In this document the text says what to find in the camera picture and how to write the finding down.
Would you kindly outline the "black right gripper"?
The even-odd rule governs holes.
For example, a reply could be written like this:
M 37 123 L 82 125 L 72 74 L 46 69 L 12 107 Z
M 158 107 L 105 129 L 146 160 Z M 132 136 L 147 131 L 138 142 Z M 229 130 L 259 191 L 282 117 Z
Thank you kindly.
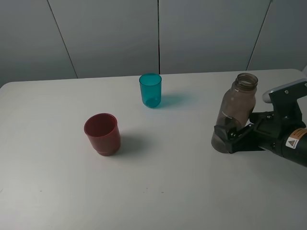
M 240 130 L 235 123 L 214 126 L 229 153 L 268 150 L 287 160 L 307 159 L 307 127 L 302 120 L 280 119 L 274 111 L 252 113 L 249 120 L 252 125 Z

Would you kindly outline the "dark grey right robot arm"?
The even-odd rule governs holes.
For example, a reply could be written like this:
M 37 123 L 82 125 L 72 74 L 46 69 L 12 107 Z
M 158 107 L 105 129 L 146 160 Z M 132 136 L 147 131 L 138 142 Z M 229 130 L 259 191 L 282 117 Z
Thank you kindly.
M 271 111 L 252 113 L 249 119 L 250 124 L 242 129 L 236 127 L 234 120 L 214 126 L 229 153 L 267 150 L 306 167 L 307 127 L 301 115 L 279 119 Z

